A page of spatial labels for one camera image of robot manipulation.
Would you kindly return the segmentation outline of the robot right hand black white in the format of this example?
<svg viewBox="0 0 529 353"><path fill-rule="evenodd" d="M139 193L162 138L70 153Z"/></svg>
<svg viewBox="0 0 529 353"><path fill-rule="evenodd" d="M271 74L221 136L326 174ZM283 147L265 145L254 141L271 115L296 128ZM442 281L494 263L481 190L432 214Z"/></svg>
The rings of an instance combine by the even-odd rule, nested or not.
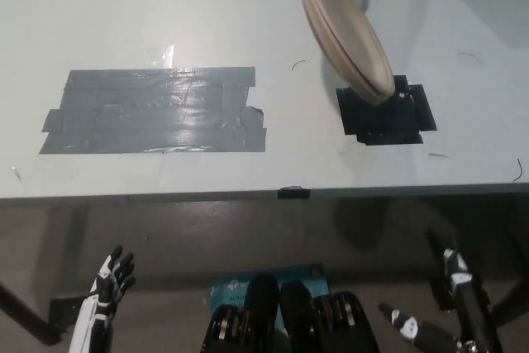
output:
<svg viewBox="0 0 529 353"><path fill-rule="evenodd" d="M460 335L454 336L387 303L380 303L379 311L406 342L421 352L502 352L486 292L457 243L432 227L427 229L427 238L443 271L433 280L432 290L441 309L455 311Z"/></svg>

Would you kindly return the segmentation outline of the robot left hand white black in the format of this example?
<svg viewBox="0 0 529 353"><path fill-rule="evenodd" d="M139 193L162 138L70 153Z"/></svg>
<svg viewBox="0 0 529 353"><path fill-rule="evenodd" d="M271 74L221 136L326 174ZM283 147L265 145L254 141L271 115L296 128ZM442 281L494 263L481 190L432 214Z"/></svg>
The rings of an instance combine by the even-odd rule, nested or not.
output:
<svg viewBox="0 0 529 353"><path fill-rule="evenodd" d="M112 349L113 320L126 291L136 282L132 253L118 245L102 263L83 298L69 353L102 353Z"/></svg>

